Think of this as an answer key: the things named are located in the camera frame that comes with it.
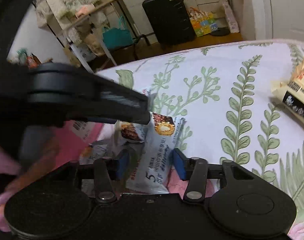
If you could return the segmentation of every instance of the teal bag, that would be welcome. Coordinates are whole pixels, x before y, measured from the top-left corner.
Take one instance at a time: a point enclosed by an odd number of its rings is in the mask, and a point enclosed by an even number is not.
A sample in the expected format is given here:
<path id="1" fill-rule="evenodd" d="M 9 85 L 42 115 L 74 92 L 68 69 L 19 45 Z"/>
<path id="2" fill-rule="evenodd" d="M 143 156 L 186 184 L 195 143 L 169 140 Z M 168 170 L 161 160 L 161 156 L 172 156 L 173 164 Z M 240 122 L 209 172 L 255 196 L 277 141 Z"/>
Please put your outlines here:
<path id="1" fill-rule="evenodd" d="M 103 27 L 103 30 L 105 30 L 103 32 L 103 42 L 108 49 L 116 49 L 133 44 L 131 33 L 126 28 L 123 16 L 119 19 L 119 29 Z"/>

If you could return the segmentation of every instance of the floral tablecloth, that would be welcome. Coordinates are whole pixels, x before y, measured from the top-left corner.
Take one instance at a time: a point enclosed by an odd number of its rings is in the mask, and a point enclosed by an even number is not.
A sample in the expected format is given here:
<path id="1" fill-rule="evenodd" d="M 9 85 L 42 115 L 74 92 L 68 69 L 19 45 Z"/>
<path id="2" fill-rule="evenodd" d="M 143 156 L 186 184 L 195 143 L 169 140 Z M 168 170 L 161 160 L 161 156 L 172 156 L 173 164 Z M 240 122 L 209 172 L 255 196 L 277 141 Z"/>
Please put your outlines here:
<path id="1" fill-rule="evenodd" d="M 288 80 L 303 56 L 304 43 L 297 41 L 241 42 L 135 61 L 99 75 L 137 91 L 151 87 L 154 112 L 184 116 L 177 147 L 187 157 L 233 160 L 290 195 L 297 217 L 289 236 L 303 240 L 304 129 L 274 103 L 270 86 Z"/>

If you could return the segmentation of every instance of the yellow snack package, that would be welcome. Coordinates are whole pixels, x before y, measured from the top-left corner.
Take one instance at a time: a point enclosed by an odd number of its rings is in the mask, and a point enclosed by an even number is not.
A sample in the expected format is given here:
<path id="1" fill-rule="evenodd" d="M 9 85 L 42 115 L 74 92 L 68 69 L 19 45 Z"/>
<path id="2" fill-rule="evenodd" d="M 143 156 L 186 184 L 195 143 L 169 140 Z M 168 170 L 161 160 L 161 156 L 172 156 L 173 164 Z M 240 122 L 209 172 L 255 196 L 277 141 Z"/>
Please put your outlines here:
<path id="1" fill-rule="evenodd" d="M 289 82 L 272 82 L 273 95 L 304 124 L 304 59 L 296 66 Z"/>

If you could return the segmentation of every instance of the black suitcase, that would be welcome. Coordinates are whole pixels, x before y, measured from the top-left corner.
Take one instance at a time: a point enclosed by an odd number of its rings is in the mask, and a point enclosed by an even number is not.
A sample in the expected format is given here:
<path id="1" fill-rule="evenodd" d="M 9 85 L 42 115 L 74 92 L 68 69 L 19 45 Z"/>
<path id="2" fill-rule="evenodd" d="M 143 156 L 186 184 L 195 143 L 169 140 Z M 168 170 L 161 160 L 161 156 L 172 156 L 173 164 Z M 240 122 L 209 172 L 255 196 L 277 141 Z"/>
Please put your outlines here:
<path id="1" fill-rule="evenodd" d="M 174 45 L 195 38 L 183 0 L 145 0 L 142 6 L 159 43 Z"/>

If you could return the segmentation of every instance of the pink snack bag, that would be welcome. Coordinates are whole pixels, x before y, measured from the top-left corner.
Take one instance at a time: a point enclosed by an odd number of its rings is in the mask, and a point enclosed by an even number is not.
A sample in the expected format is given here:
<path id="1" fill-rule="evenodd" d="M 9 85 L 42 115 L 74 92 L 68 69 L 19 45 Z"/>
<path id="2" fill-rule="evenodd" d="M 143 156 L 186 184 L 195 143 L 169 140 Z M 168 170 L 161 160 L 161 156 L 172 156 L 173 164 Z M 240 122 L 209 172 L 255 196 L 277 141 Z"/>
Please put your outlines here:
<path id="1" fill-rule="evenodd" d="M 103 123 L 72 120 L 65 122 L 63 128 L 54 128 L 54 134 L 60 143 L 55 169 L 69 161 L 78 161 L 82 151 L 97 140 L 103 126 Z"/>

